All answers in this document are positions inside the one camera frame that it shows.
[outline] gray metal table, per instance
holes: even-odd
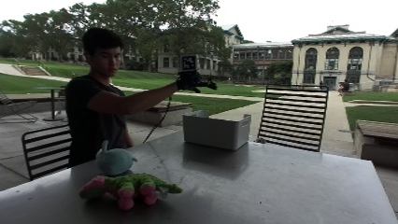
[[[112,197],[79,189],[99,173],[88,162],[0,192],[0,223],[384,223],[397,224],[369,161],[249,143],[239,151],[183,142],[173,133],[132,150],[132,170],[184,193],[121,211]]]

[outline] staircase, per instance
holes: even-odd
[[[27,76],[50,76],[50,73],[40,66],[24,66],[20,65],[20,70],[26,73]]]

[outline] man's right arm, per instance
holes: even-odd
[[[179,90],[176,82],[151,91],[119,96],[100,91],[89,100],[87,108],[105,114],[135,114],[159,104]]]

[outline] arch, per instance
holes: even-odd
[[[352,83],[360,83],[362,62],[364,62],[364,49],[361,47],[353,47],[349,53],[348,77],[346,77],[346,80]]]
[[[318,55],[318,50],[316,48],[309,48],[306,51],[306,59],[304,65],[305,67],[304,67],[302,84],[314,84],[317,55]]]
[[[337,47],[329,48],[326,51],[325,70],[338,69],[340,50]]]

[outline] black hair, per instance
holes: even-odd
[[[121,37],[104,28],[89,28],[84,34],[83,41],[88,55],[92,55],[97,49],[112,49],[116,47],[124,49]]]

